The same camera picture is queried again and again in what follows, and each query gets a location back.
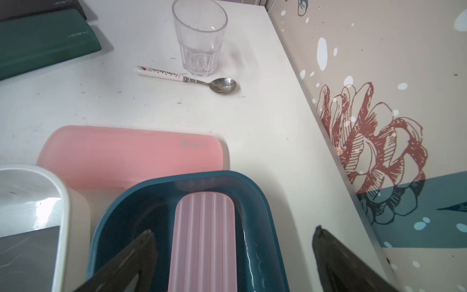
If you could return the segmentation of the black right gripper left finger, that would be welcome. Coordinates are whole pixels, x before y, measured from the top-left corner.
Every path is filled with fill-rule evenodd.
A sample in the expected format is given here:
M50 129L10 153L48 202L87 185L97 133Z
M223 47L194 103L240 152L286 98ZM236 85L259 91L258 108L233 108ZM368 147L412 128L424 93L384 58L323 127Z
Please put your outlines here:
M154 233L146 230L76 290L78 292L147 292L158 251Z

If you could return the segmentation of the green pencil case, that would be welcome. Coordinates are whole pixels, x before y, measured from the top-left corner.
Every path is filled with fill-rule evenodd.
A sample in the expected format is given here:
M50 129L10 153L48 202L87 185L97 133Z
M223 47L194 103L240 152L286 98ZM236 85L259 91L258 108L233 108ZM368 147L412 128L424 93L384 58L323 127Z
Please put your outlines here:
M1 22L1 80L98 52L99 39L75 9Z

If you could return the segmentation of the clear drinking glass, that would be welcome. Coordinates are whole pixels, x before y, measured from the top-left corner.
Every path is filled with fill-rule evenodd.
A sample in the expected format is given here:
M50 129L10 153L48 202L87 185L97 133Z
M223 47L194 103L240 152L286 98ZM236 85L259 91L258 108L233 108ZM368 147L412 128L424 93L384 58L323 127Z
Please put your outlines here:
M228 16L216 1L177 0L171 7L182 65L195 76L216 70Z

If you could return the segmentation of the dark teal storage box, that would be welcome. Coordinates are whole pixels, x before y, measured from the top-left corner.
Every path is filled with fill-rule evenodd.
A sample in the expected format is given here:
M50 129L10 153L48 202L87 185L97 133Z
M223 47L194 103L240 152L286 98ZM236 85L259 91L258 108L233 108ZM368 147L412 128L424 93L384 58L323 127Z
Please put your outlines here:
M289 285L268 201L258 185L233 171L190 173L140 182L117 197L94 232L87 278L140 233L153 231L159 253L152 292L169 286L176 205L194 192L220 192L235 206L237 283L241 292L287 292Z

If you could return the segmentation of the black pencil case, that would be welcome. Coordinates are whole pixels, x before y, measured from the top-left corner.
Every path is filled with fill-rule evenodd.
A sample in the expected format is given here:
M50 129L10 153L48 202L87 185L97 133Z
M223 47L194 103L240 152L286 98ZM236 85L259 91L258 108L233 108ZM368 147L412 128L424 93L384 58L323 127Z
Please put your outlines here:
M1 0L1 21L68 9L75 9L87 19L77 0Z
M50 292L60 228L1 238L1 291Z

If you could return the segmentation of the white storage box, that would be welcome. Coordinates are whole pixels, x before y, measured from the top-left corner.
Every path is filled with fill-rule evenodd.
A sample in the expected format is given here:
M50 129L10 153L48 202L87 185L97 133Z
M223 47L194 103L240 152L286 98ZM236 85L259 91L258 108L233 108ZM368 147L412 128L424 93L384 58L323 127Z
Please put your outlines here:
M56 174L28 164L1 166L1 238L60 228L51 292L85 282L91 240L88 202Z

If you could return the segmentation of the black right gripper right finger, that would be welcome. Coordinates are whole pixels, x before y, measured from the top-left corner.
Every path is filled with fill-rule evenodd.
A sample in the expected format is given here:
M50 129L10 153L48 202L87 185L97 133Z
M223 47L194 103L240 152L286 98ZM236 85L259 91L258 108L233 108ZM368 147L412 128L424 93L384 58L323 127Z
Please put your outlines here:
M322 226L315 229L312 247L324 292L397 292Z

